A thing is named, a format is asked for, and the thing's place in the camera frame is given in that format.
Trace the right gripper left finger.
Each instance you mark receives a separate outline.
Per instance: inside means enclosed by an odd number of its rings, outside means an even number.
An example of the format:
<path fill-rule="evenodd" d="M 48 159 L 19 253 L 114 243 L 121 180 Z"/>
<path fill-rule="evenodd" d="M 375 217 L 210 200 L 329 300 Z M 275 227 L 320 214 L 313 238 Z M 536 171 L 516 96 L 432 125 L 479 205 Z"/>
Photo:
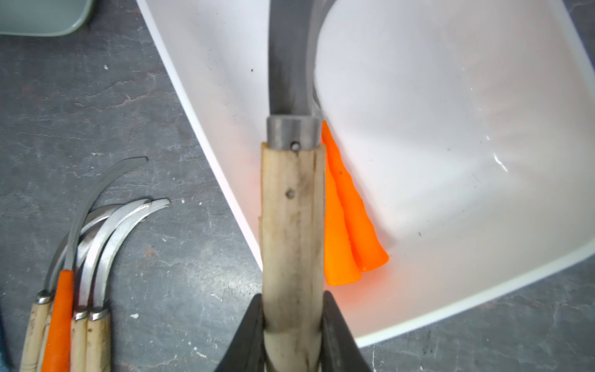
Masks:
<path fill-rule="evenodd" d="M 256 294 L 215 372 L 265 371 L 262 294 Z"/>

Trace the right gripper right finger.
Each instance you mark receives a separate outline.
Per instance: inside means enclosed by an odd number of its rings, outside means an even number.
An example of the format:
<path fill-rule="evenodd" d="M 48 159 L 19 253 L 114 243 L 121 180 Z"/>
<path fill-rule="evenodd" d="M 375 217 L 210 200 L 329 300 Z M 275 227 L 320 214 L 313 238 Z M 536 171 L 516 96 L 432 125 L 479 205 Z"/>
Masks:
<path fill-rule="evenodd" d="M 320 365 L 321 371 L 371 372 L 330 291 L 323 296 Z"/>

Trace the orange handle sickle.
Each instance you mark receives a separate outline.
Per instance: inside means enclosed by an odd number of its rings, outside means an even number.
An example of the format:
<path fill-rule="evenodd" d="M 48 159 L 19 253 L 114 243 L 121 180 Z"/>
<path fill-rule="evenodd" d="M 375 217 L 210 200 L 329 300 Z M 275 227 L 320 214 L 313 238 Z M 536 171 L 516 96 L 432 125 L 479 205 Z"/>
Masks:
<path fill-rule="evenodd" d="M 345 213 L 328 162 L 325 163 L 324 251 L 324 272 L 328 285 L 349 285 L 361 279 L 362 274 L 353 258 Z"/>
<path fill-rule="evenodd" d="M 45 355 L 41 368 L 42 371 L 68 371 L 70 367 L 70 325 L 74 303 L 74 268 L 75 259 L 77 258 L 76 249 L 86 216 L 94 205 L 96 199 L 107 186 L 126 172 L 145 164 L 147 161 L 148 159 L 146 157 L 132 157 L 111 166 L 97 178 L 78 207 L 68 234 L 63 269 L 60 271 L 57 290 L 55 291 L 54 311 L 50 323 Z"/>
<path fill-rule="evenodd" d="M 330 172 L 344 211 L 355 263 L 362 272 L 373 271 L 384 266 L 389 261 L 389 256 L 378 240 L 364 201 L 342 161 L 339 147 L 325 120 L 322 122 L 322 141 L 327 147 Z"/>

